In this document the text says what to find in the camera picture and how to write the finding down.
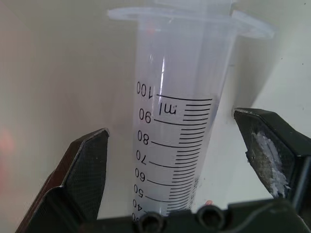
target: red light spot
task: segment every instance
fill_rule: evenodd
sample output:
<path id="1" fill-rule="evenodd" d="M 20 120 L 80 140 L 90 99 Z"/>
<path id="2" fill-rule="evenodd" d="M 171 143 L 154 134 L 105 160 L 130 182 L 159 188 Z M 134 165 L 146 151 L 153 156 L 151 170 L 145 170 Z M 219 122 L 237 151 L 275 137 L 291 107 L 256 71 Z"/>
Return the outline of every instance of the red light spot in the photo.
<path id="1" fill-rule="evenodd" d="M 1 154 L 8 155 L 14 151 L 14 141 L 12 135 L 7 130 L 2 130 L 0 133 L 0 152 Z"/>

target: transparent plastic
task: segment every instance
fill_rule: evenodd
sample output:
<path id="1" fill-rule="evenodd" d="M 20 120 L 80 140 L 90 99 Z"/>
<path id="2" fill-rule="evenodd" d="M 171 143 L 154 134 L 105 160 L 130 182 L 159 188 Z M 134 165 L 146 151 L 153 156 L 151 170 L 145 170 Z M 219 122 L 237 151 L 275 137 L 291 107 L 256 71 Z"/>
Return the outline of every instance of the transparent plastic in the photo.
<path id="1" fill-rule="evenodd" d="M 138 21 L 133 220 L 190 209 L 236 37 L 270 38 L 274 30 L 241 12 L 123 8 L 108 15 Z"/>

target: white surface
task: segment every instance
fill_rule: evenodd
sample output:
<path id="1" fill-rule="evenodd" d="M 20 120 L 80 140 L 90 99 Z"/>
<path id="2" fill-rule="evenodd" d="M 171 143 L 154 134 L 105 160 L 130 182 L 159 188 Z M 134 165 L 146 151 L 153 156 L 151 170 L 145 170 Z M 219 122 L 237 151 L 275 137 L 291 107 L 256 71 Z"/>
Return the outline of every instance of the white surface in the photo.
<path id="1" fill-rule="evenodd" d="M 135 23 L 109 21 L 103 12 L 140 2 L 0 1 L 1 232 L 16 229 L 69 143 L 101 127 L 108 127 L 111 137 L 99 217 L 132 211 L 136 28 Z M 206 200 L 225 207 L 270 196 L 246 161 L 231 117 L 233 104 L 249 107 L 260 92 L 254 107 L 276 111 L 311 136 L 311 2 L 242 0 L 238 8 L 280 32 L 274 45 L 249 39 L 237 43 L 196 208 Z"/>

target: black screw head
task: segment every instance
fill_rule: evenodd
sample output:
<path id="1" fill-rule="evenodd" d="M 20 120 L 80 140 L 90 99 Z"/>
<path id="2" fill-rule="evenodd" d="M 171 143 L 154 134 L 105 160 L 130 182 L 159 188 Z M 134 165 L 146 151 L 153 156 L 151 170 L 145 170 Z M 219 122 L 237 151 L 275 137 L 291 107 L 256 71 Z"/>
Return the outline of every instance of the black screw head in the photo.
<path id="1" fill-rule="evenodd" d="M 225 226 L 225 215 L 216 206 L 202 207 L 197 213 L 197 219 L 208 230 L 221 230 Z"/>
<path id="2" fill-rule="evenodd" d="M 164 219 L 158 213 L 147 213 L 138 221 L 140 233 L 161 233 L 164 228 Z"/>

